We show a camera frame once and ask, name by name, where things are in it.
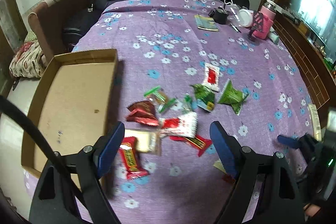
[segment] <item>brown armrest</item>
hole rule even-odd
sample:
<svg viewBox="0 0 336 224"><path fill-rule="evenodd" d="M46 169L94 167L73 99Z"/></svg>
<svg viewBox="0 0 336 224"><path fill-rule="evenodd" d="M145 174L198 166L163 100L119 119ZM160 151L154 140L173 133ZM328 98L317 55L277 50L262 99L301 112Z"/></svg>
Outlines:
<svg viewBox="0 0 336 224"><path fill-rule="evenodd" d="M62 26L75 13L87 8L93 0L44 0L28 16L49 63L54 55L66 53L62 41Z"/></svg>

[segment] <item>cardboard box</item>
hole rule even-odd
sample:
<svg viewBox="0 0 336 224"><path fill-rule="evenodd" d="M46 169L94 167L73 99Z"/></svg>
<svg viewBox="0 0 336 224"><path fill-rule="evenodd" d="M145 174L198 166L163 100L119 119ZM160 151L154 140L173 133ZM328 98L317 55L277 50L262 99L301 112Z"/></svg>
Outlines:
<svg viewBox="0 0 336 224"><path fill-rule="evenodd" d="M56 55L45 70L28 112L54 151L78 153L107 133L107 113L118 56L115 49ZM24 132L21 165L37 178L47 158ZM79 187L77 175L72 175Z"/></svg>

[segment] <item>candy wrapper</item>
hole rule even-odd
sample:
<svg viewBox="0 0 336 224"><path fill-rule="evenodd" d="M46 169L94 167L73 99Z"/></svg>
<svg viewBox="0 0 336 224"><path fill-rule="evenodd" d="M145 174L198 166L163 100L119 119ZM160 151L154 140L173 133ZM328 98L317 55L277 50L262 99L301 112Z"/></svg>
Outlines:
<svg viewBox="0 0 336 224"><path fill-rule="evenodd" d="M183 98L182 113L186 114L193 111L193 98L187 93Z"/></svg>
<svg viewBox="0 0 336 224"><path fill-rule="evenodd" d="M201 136L195 135L194 138L185 138L177 136L169 136L173 141L181 141L191 145L193 148L196 148L198 151L198 156L202 156L205 150L212 144L211 140L202 138Z"/></svg>
<svg viewBox="0 0 336 224"><path fill-rule="evenodd" d="M147 170L143 169L139 165L139 161L135 154L135 143L137 138L135 137L126 137L123 139L119 153L126 167L126 178L127 179L136 179L140 177L145 177L149 173Z"/></svg>
<svg viewBox="0 0 336 224"><path fill-rule="evenodd" d="M219 91L218 87L218 77L219 77L219 67L205 63L204 66L204 80L202 85L210 88L214 91Z"/></svg>
<svg viewBox="0 0 336 224"><path fill-rule="evenodd" d="M158 126L159 120L155 116L155 107L150 101L136 102L128 107L131 112L126 117L128 122L139 122L149 126Z"/></svg>
<svg viewBox="0 0 336 224"><path fill-rule="evenodd" d="M143 96L149 99L151 102L157 103L158 105L157 111L159 113L164 113L176 101L176 98L169 99L168 96L163 92L163 90L161 89L159 85L145 92Z"/></svg>
<svg viewBox="0 0 336 224"><path fill-rule="evenodd" d="M197 129L197 113L189 112L177 118L160 119L161 135L194 138Z"/></svg>
<svg viewBox="0 0 336 224"><path fill-rule="evenodd" d="M242 109L242 103L247 97L247 93L234 89L231 80L228 79L223 87L222 94L217 103L231 105L234 113L239 115Z"/></svg>
<svg viewBox="0 0 336 224"><path fill-rule="evenodd" d="M215 106L215 93L204 85L190 85L194 88L197 105L209 112L212 112Z"/></svg>
<svg viewBox="0 0 336 224"><path fill-rule="evenodd" d="M160 156L161 139L159 131L141 129L125 129L125 137L136 137L136 150L141 153L152 153Z"/></svg>

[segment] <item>black cable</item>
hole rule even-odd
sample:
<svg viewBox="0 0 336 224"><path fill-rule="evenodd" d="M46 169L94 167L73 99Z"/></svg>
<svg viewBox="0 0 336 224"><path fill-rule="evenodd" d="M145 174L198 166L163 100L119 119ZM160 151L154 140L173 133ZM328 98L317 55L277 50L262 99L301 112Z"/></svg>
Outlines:
<svg viewBox="0 0 336 224"><path fill-rule="evenodd" d="M47 159L51 161L56 170L63 176L65 181L70 185L75 196L86 207L83 194L71 179L69 171L62 164L62 162L56 157L49 143L43 137L39 129L33 124L33 122L30 119L28 119L27 116L21 112L21 110L19 110L15 105L9 102L2 95L0 95L0 112L10 117L14 122L16 122L19 126L21 126L24 131L26 131L29 134L29 136L38 145L38 147L41 149L41 151L44 153Z"/></svg>

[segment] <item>silver screw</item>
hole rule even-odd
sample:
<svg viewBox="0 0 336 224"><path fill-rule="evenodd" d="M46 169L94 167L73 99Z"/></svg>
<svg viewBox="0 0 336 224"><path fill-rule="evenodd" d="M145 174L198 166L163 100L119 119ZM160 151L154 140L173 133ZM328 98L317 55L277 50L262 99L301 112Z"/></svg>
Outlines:
<svg viewBox="0 0 336 224"><path fill-rule="evenodd" d="M91 145L87 145L87 146L85 146L85 147L83 148L83 151L84 151L85 153L91 152L91 151L92 151L92 146L91 146Z"/></svg>
<svg viewBox="0 0 336 224"><path fill-rule="evenodd" d="M251 152L251 148L249 148L248 146L243 146L241 148L241 150L244 152L244 153L250 153Z"/></svg>
<svg viewBox="0 0 336 224"><path fill-rule="evenodd" d="M276 152L275 156L277 156L279 159L282 159L284 157L284 154L282 152Z"/></svg>

